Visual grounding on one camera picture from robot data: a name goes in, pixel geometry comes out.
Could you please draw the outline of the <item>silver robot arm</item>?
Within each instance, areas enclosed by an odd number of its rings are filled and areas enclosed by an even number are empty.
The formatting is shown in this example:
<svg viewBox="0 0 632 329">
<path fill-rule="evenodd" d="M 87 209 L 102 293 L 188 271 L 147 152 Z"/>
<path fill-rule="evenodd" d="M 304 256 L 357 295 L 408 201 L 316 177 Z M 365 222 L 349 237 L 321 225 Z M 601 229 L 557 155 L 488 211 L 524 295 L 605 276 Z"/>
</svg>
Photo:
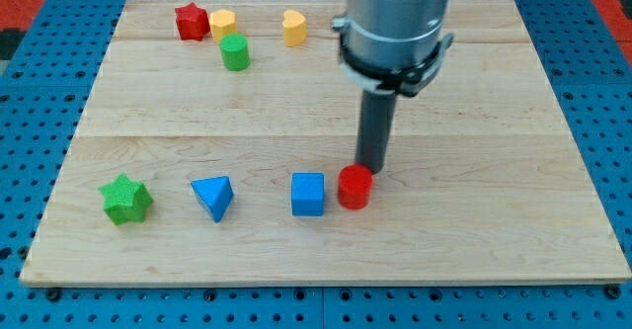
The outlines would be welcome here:
<svg viewBox="0 0 632 329">
<path fill-rule="evenodd" d="M 440 31 L 448 0 L 346 0 L 332 19 L 339 61 L 362 90 L 414 97 L 436 77 L 453 41 Z"/>
</svg>

